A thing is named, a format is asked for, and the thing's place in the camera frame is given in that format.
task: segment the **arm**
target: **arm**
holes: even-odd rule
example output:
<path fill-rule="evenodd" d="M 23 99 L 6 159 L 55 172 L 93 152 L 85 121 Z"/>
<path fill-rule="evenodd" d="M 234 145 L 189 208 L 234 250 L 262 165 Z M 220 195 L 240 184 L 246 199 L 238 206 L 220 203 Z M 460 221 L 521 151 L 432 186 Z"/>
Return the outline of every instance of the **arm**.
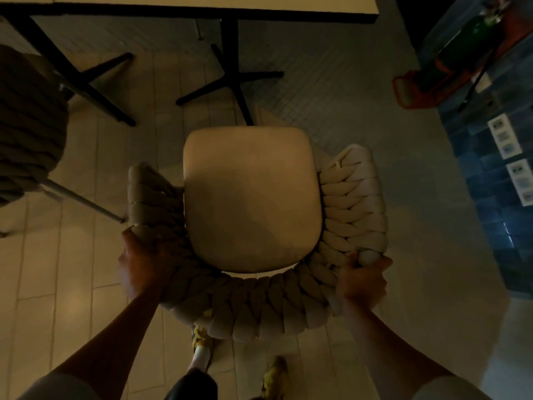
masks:
<path fill-rule="evenodd" d="M 409 400 L 420 388 L 439 376 L 453 374 L 417 351 L 388 328 L 371 309 L 385 296 L 383 271 L 392 260 L 355 268 L 357 255 L 341 269 L 337 295 L 363 362 L 382 400 Z"/>
<path fill-rule="evenodd" d="M 170 279 L 170 256 L 161 244 L 156 252 L 143 247 L 130 229 L 122 233 L 119 258 L 130 304 L 97 336 L 52 372 L 88 383 L 102 399 L 120 399 L 137 350 Z"/>

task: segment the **forearm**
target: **forearm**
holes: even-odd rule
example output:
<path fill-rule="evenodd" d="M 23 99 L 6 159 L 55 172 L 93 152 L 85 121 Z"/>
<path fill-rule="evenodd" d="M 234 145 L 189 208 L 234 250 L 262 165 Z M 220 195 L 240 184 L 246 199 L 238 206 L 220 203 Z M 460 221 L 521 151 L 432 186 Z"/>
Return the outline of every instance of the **forearm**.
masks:
<path fill-rule="evenodd" d="M 425 383 L 452 374 L 403 341 L 368 308 L 344 301 L 343 313 L 381 400 L 410 400 Z"/>
<path fill-rule="evenodd" d="M 102 399 L 120 399 L 137 350 L 161 298 L 161 288 L 151 287 L 137 296 L 97 336 L 54 372 L 88 383 Z"/>

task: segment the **shoe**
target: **shoe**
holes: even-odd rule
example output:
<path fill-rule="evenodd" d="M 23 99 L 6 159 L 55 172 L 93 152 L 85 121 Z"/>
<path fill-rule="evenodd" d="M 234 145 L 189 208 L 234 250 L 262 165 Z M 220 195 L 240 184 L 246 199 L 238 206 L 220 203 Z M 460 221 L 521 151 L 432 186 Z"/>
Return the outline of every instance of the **shoe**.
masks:
<path fill-rule="evenodd" d="M 214 351 L 214 344 L 213 344 L 213 337 L 207 335 L 207 330 L 203 327 L 197 326 L 196 324 L 192 326 L 192 353 L 194 354 L 196 351 L 196 347 L 207 347 L 209 348 L 210 356 L 209 356 L 209 362 L 207 364 L 207 370 L 211 366 L 211 363 L 213 361 L 213 355 L 215 353 Z"/>
<path fill-rule="evenodd" d="M 261 388 L 261 398 L 266 400 L 283 400 L 289 388 L 289 369 L 287 361 L 281 356 L 277 356 L 274 363 L 263 376 L 263 387 Z"/>

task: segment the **white sock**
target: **white sock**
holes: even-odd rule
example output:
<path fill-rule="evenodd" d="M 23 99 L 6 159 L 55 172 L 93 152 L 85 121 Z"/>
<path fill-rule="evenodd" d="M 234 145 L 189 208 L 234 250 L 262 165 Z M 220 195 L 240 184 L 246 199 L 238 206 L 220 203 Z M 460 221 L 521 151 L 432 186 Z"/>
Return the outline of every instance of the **white sock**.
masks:
<path fill-rule="evenodd" d="M 209 347 L 197 346 L 195 354 L 192 356 L 188 371 L 191 369 L 199 369 L 202 372 L 207 372 L 207 364 L 209 363 L 210 357 L 211 351 L 209 350 Z"/>

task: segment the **hand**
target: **hand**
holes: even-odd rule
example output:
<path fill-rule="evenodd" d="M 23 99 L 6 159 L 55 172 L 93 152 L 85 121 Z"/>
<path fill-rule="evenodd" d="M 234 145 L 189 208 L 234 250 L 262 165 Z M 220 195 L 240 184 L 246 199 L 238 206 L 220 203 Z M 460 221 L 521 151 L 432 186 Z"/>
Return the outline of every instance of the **hand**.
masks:
<path fill-rule="evenodd" d="M 341 301 L 347 300 L 373 309 L 386 295 L 387 281 L 383 278 L 383 271 L 392 265 L 392 260 L 383 256 L 374 264 L 363 268 L 356 268 L 356 262 L 357 253 L 354 253 L 341 268 L 337 296 Z"/>
<path fill-rule="evenodd" d="M 122 284 L 131 299 L 155 287 L 161 292 L 170 282 L 173 258 L 163 242 L 158 242 L 152 250 L 134 235 L 131 228 L 122 232 L 124 252 L 118 258 Z"/>

